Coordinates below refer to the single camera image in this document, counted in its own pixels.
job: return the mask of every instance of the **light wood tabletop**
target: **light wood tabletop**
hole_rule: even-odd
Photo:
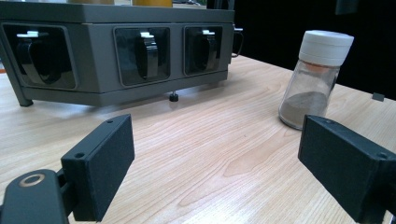
[[[354,223],[299,162],[301,132],[277,116],[291,73],[240,56],[228,80],[178,91],[176,103],[106,107],[20,107],[0,76],[0,201],[14,178],[58,171],[100,123],[131,114],[135,160],[103,223]],[[396,152],[396,102],[336,85],[326,117]]]

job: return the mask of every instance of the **brown powder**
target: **brown powder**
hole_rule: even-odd
[[[295,94],[279,108],[280,119],[292,128],[301,130],[304,124],[304,116],[324,116],[327,108],[327,97],[317,91]]]

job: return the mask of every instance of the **small black foot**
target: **small black foot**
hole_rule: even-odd
[[[178,101],[178,95],[176,94],[175,91],[173,91],[172,94],[169,95],[169,101],[170,102],[177,102]]]
[[[20,106],[23,106],[23,107],[28,107],[28,106],[33,105],[32,100],[21,100],[19,102],[20,102]]]

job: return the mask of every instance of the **spice dispenser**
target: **spice dispenser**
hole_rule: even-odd
[[[299,61],[279,107],[279,118],[301,130],[305,115],[325,117],[340,66],[354,37],[329,31],[306,31]]]

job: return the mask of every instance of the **black wall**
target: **black wall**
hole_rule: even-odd
[[[336,0],[235,1],[244,28],[241,54],[294,69],[306,30],[355,36],[337,83],[396,100],[396,0],[360,0],[356,13],[335,15]]]

